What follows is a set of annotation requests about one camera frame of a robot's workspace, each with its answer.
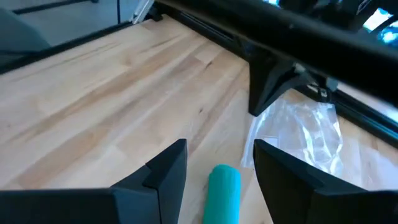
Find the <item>black metal rail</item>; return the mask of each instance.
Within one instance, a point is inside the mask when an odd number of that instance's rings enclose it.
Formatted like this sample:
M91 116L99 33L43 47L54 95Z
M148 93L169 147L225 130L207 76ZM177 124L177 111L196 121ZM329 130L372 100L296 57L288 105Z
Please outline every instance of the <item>black metal rail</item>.
M46 9L52 9L52 8L60 7L60 6L67 6L69 4L75 4L75 3L84 2L84 1L89 1L89 0L65 0L65 1L53 2L53 3L48 3L48 4L42 4L39 6L32 6L32 7L26 7L23 9L16 9L16 10L13 10L13 13L15 13L17 15L26 14L26 13L37 12L37 11L46 10Z
M158 2L398 106L391 91L396 88L391 80L398 67L398 51L377 41L258 0Z

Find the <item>metal bar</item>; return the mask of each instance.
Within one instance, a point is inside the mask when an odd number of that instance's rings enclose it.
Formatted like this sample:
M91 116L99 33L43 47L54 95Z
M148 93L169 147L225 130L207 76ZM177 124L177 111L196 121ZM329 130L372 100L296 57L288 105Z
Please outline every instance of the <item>metal bar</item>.
M69 4L75 4L75 3L84 2L84 1L89 1L89 0L66 0L66 1L60 1L60 2L53 2L53 3L43 4L43 5L39 5L39 6L32 6L32 7L26 7L23 9L16 9L16 10L13 10L13 13L15 13L17 15L26 14L26 13L37 12L37 11L51 9L51 8L60 7L60 6L67 6Z
M85 44L87 42L90 42L92 40L98 39L100 37L103 37L105 35L111 34L113 32L116 32L118 30L124 29L126 27L132 26L132 23L129 21L126 22L122 22L120 24L117 24L115 26L111 26L109 28L94 32L92 34L86 35L84 37L80 37L77 38L75 40L66 42L64 44L60 44L58 46L43 50L41 52L37 52L36 54L30 55L30 56L26 56L26 57L22 57L20 59L17 59L11 63L2 65L0 67L0 75L6 72L9 72L13 69L17 69L20 67L23 67L25 65L28 65L30 63L34 63L37 62L39 60L42 60L44 58L53 56L55 54L59 54L63 51L66 51L68 49L72 49L74 47L77 47L79 45Z
M398 106L392 82L398 52L376 40L328 26L258 0L158 0L326 77ZM346 68L355 70L347 72ZM373 77L359 77L368 74Z

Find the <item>teal cylinder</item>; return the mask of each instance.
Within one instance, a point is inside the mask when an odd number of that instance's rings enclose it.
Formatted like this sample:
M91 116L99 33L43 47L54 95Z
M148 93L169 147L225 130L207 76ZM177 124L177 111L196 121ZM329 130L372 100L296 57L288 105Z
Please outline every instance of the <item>teal cylinder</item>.
M238 224L241 174L227 165L216 166L209 175L203 224Z

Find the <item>clear plastic wrap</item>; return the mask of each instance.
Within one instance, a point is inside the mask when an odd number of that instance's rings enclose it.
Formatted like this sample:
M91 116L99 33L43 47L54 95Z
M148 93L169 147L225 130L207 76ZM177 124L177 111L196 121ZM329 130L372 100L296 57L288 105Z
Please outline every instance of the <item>clear plastic wrap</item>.
M241 165L254 167L253 140L269 144L339 177L343 164L339 152L343 147L334 105L304 101L289 103L279 98L260 116L253 119Z

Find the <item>hardwood floor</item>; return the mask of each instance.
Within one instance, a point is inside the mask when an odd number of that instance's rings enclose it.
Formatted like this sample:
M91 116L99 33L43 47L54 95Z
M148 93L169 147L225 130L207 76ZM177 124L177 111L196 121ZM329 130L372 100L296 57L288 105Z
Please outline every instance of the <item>hardwood floor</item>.
M240 166L248 88L244 60L168 17L9 72L0 76L0 187L107 187L187 138L179 223L201 223L217 164L241 172L241 223L272 223L254 171ZM343 118L340 129L342 178L398 189L398 150Z

